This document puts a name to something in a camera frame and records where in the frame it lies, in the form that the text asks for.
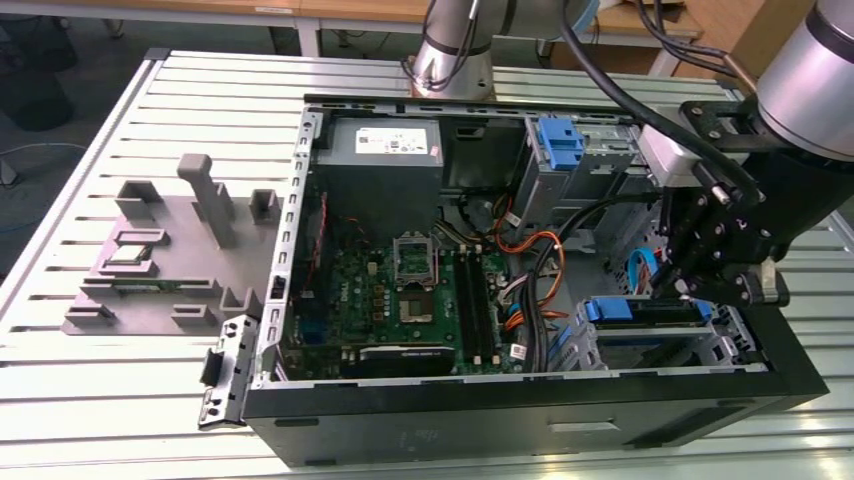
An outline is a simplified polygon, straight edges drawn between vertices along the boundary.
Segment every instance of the power supply label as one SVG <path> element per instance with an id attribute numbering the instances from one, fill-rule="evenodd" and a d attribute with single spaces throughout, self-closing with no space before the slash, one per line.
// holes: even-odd
<path id="1" fill-rule="evenodd" d="M 361 128 L 357 153 L 427 155 L 427 130 L 423 128 Z"/>

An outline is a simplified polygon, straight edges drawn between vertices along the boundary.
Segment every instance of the open computer tower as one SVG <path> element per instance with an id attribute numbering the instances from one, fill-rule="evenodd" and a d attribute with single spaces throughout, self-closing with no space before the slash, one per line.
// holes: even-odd
<path id="1" fill-rule="evenodd" d="M 263 315 L 223 325 L 200 427 L 248 424 L 294 466 L 545 455 L 677 446 L 825 394 L 778 309 L 650 300 L 655 203 L 563 244 L 526 371 L 507 323 L 533 257 L 497 248 L 498 217 L 517 244 L 649 191 L 638 132 L 606 108 L 307 98 Z"/>

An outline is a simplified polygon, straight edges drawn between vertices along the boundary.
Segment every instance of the motherboard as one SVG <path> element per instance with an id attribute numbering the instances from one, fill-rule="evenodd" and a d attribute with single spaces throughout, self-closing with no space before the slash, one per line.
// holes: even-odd
<path id="1" fill-rule="evenodd" d="M 518 361 L 499 335 L 495 297 L 507 284 L 497 252 L 434 247 L 338 250 L 329 308 L 297 322 L 289 378 L 338 379 L 510 373 Z"/>

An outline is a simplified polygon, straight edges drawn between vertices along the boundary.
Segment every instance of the ram slot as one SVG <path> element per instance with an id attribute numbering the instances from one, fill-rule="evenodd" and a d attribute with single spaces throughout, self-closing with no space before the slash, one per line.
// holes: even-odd
<path id="1" fill-rule="evenodd" d="M 490 315 L 490 299 L 487 296 L 486 275 L 481 255 L 469 257 L 469 285 L 471 286 L 471 307 L 478 332 L 478 346 L 483 363 L 493 361 L 495 354 L 495 329 Z"/>
<path id="2" fill-rule="evenodd" d="M 477 321 L 471 301 L 471 283 L 469 280 L 469 255 L 454 255 L 454 281 L 457 284 L 457 313 L 459 329 L 463 335 L 463 358 L 471 362 L 479 354 Z"/>

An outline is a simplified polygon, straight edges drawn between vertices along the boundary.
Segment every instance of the slotted metal worktable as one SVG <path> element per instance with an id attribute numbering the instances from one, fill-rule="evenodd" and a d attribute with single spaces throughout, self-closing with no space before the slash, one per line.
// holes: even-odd
<path id="1" fill-rule="evenodd" d="M 577 73 L 497 68 L 501 101 L 610 104 Z M 621 76 L 651 105 L 728 98 L 717 84 Z M 287 467 L 251 430 L 196 431 L 210 337 L 67 337 L 59 327 L 95 262 L 127 179 L 176 178 L 183 153 L 215 159 L 234 196 L 281 197 L 306 93 L 407 95 L 393 62 L 172 52 L 146 60 L 0 288 L 0 477 L 278 475 Z M 838 217 L 782 264 L 792 327 L 832 393 L 754 417 L 678 449 L 299 470 L 319 477 L 850 478 L 854 475 L 854 244 Z"/>

